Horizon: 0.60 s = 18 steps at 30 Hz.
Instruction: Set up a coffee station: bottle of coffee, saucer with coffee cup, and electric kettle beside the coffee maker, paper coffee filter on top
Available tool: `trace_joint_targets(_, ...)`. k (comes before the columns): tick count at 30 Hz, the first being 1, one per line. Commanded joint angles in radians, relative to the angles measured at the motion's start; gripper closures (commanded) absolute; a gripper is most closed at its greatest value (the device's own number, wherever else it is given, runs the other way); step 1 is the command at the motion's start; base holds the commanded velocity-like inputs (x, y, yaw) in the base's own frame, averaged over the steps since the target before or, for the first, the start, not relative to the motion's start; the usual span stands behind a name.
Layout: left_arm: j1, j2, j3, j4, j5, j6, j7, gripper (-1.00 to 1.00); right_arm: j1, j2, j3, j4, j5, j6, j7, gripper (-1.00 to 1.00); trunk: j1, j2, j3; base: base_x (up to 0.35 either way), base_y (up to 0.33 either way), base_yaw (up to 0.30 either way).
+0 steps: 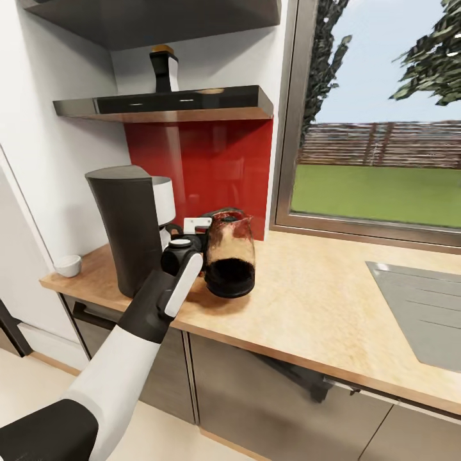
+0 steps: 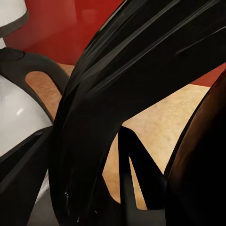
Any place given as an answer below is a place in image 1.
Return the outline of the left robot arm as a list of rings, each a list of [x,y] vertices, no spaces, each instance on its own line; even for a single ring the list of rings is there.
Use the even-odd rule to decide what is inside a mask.
[[[62,396],[0,428],[0,461],[106,461],[124,436],[156,354],[211,251],[214,218],[185,218],[107,340]]]

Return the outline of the coffee cup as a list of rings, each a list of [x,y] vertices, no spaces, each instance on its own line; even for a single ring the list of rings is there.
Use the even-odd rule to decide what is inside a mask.
[[[68,257],[57,260],[53,265],[55,272],[65,277],[79,275],[81,267],[82,259],[79,255],[69,255]]]

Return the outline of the bottle of coffee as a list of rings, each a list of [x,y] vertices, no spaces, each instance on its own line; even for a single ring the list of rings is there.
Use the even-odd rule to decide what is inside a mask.
[[[174,50],[166,44],[152,46],[150,60],[155,70],[156,93],[179,91],[177,73],[179,60],[174,56]]]

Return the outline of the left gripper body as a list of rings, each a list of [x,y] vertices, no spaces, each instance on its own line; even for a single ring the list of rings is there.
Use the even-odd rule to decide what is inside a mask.
[[[196,241],[199,247],[199,253],[203,254],[204,252],[211,251],[211,235],[204,234],[204,233],[196,233],[196,234],[174,234],[171,236],[171,241],[177,238],[192,238]]]

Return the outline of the electric kettle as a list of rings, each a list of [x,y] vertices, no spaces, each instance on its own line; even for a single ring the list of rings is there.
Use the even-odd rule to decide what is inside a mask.
[[[241,209],[226,207],[202,214],[218,225],[206,229],[211,235],[211,251],[204,252],[198,277],[203,277],[209,291],[220,298],[241,298],[255,286],[255,245],[250,220],[253,216]]]

